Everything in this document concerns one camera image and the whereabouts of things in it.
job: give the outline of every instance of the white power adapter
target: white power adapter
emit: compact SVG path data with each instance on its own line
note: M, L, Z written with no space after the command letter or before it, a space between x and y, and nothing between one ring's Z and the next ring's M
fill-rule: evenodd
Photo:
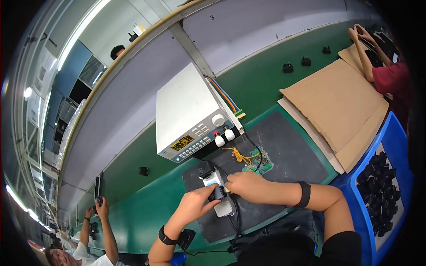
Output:
M200 179L203 180L204 186L209 186L209 185L212 185L214 183L217 183L217 184L219 184L219 186L225 187L225 183L224 183L222 177L220 176L218 169L216 169L216 171L213 172L210 175L210 177L208 177L206 179L203 179L203 178L200 177ZM235 214L235 206L234 206L232 199L229 197L229 195L227 197L225 197L224 199L222 199L221 203L214 206L214 210L216 211L216 214L217 214L218 217L224 217L224 216L227 216L227 215L233 216Z

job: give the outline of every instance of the blue crate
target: blue crate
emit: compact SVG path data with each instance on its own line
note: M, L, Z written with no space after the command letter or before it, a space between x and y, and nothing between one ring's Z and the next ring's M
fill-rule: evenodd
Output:
M404 213L402 214L398 224L394 224L392 229L393 231L386 239L385 243L376 252L373 226L371 225L370 217L368 215L364 201L358 191L358 188L356 187L355 180L373 157L380 142L382 143L383 148L388 155L388 159L392 165L392 168L396 169L396 176L398 186L401 191ZM405 220L408 206L410 205L413 184L413 174L408 169L408 166L407 135L405 134L394 113L389 112L386 122L379 130L379 133L376 135L358 164L349 174L342 174L335 181L333 181L332 184L330 184L332 186L338 187L343 192L348 202L355 231L359 233L362 238L363 266L375 266L379 264L379 262L384 258L390 249L392 242L395 240L398 231L400 230Z

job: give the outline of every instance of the wristband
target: wristband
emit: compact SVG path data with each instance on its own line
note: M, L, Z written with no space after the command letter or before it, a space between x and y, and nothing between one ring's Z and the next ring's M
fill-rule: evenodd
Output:
M295 183L299 183L299 185L302 187L302 198L298 204L293 206L293 208L305 208L311 199L311 186L305 181L297 181Z
M179 243L179 239L171 240L169 237L167 237L164 234L164 226L161 227L160 231L158 232L158 237L161 240L161 242L163 242L164 244L169 245L169 246L173 246L173 245L176 245L176 244Z

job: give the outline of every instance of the pile of black adapters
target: pile of black adapters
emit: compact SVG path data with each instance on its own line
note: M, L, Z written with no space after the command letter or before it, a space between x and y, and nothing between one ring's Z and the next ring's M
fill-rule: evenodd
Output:
M389 169L386 163L387 155L384 152L376 153L370 163L357 178L357 188L368 204L367 211L373 225L374 236L382 237L392 230L392 217L398 212L396 201L401 197L401 192L392 185L396 177L395 169Z

